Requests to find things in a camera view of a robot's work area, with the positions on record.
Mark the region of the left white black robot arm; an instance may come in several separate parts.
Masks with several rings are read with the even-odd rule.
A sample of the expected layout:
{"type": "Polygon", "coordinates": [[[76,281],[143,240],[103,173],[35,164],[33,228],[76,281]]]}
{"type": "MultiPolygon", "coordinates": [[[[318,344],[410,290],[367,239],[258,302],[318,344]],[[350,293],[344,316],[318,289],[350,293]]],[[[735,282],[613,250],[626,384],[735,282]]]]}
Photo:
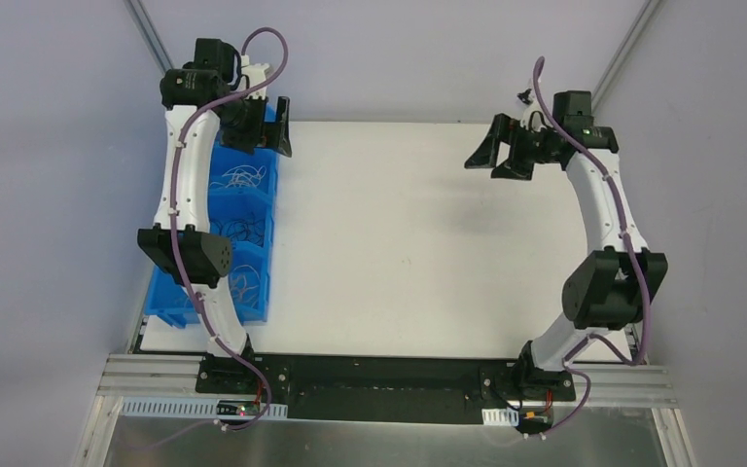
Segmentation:
{"type": "Polygon", "coordinates": [[[216,146],[248,156],[270,151],[273,161],[292,155],[289,99],[278,97],[273,121],[266,119],[263,90],[282,71],[268,73],[264,65],[246,63],[244,51],[219,39],[199,39],[193,61],[165,73],[160,81],[168,133],[165,178],[154,225],[137,233],[143,252],[189,297],[209,335],[208,359],[222,367],[223,384],[239,394],[250,391],[262,373],[237,318],[230,278],[246,254],[258,265],[261,293],[269,295],[276,183],[269,183],[266,194],[225,200],[227,206],[254,205],[266,225],[259,244],[232,240],[210,229],[210,167],[216,146]]]}

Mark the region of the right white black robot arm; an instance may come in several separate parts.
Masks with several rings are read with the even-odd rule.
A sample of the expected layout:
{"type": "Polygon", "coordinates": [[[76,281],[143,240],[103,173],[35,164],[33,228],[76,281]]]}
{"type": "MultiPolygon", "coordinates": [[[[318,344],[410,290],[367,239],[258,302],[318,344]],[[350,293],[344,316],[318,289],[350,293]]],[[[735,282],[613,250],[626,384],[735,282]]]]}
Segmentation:
{"type": "Polygon", "coordinates": [[[668,262],[636,226],[623,192],[619,143],[611,128],[595,124],[590,92],[559,92],[551,109],[532,89],[517,98],[525,106],[522,116],[495,115],[464,166],[487,169],[493,179],[529,181],[536,165],[557,164],[575,191],[587,256],[564,282],[561,314],[523,346],[505,385],[528,399],[570,399],[567,365],[596,341],[609,345],[613,331],[649,326],[649,307],[668,262]]]}

